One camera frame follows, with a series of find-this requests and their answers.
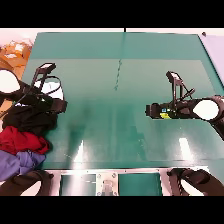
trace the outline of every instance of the table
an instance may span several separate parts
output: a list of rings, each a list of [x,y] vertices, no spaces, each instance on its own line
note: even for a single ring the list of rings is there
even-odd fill
[[[224,181],[223,141],[208,123],[144,113],[146,104],[172,99],[168,70],[196,89],[194,97],[224,94],[197,35],[39,33],[23,81],[46,62],[56,63],[52,75],[60,77],[68,107],[46,136],[53,149],[43,169],[208,165]]]

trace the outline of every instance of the glossy table surface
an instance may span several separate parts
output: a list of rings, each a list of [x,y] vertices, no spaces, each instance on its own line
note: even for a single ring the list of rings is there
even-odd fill
[[[144,113],[146,104],[172,99],[169,70],[196,89],[196,98],[223,95],[198,36],[41,33],[23,81],[30,83],[46,62],[56,63],[52,75],[60,77],[68,107],[46,136],[53,149],[42,168],[209,165],[223,178],[223,141],[208,123],[152,120]]]

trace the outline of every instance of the red cloth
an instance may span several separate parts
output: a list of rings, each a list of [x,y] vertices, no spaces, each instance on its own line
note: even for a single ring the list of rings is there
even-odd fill
[[[0,133],[0,150],[13,155],[26,150],[44,154],[48,149],[48,142],[43,137],[37,137],[30,132],[19,132],[13,126],[7,126]]]

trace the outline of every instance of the pile of clothes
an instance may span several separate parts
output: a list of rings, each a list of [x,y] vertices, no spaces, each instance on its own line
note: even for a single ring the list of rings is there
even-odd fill
[[[32,106],[15,106],[4,117],[0,133],[0,181],[34,170],[45,160],[47,131],[55,128],[57,114]]]

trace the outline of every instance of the white wall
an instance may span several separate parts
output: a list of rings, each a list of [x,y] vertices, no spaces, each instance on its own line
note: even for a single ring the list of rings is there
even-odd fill
[[[123,28],[0,28],[0,45],[14,41],[34,42],[38,32],[123,32]],[[158,32],[223,35],[224,28],[127,28],[127,32]]]

